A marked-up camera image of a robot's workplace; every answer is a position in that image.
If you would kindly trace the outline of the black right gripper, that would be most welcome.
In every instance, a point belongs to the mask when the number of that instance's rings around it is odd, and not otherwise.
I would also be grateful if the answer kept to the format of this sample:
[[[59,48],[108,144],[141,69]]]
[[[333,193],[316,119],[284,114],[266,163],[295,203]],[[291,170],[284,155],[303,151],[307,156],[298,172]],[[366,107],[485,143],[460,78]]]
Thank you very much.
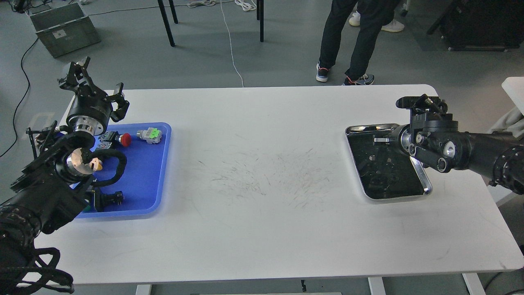
[[[385,137],[376,137],[373,138],[374,144],[389,144],[395,148],[399,153],[410,155],[409,146],[410,146],[410,125],[401,125],[393,129],[389,138]]]

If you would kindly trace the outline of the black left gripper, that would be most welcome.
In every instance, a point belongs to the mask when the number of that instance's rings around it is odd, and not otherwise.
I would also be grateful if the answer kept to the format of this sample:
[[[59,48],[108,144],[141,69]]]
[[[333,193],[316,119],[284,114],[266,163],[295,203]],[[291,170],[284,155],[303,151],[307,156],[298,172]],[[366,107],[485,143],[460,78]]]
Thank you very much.
[[[123,120],[130,103],[123,94],[124,83],[116,84],[112,95],[97,87],[87,73],[90,57],[71,62],[63,69],[63,77],[58,79],[59,88],[73,91],[75,97],[67,115],[67,125],[74,132],[86,132],[99,136],[107,131],[109,120],[115,123]],[[113,110],[112,103],[117,104]]]

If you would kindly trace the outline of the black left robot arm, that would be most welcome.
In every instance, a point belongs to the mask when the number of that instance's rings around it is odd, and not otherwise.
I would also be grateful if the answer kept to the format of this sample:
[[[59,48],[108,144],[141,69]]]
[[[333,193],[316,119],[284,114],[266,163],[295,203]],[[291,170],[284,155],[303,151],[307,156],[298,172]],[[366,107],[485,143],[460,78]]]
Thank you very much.
[[[41,288],[73,293],[73,277],[57,269],[60,251],[37,249],[34,239],[74,220],[87,206],[89,187],[116,183],[127,159],[118,150],[91,151],[110,120],[125,118],[129,102],[119,83],[113,95],[97,87],[87,73],[90,58],[65,66],[59,87],[75,98],[67,123],[38,131],[40,154],[11,184],[15,196],[1,205],[1,293],[30,295]]]

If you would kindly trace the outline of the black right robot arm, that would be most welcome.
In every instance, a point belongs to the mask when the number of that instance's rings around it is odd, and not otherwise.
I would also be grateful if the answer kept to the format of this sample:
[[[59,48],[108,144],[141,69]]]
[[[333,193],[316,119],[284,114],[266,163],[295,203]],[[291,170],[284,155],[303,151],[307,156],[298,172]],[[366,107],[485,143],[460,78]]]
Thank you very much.
[[[405,96],[395,106],[410,111],[409,123],[378,136],[375,143],[413,157],[426,168],[471,170],[488,178],[490,186],[523,194],[524,147],[511,133],[460,132],[447,104],[437,96]]]

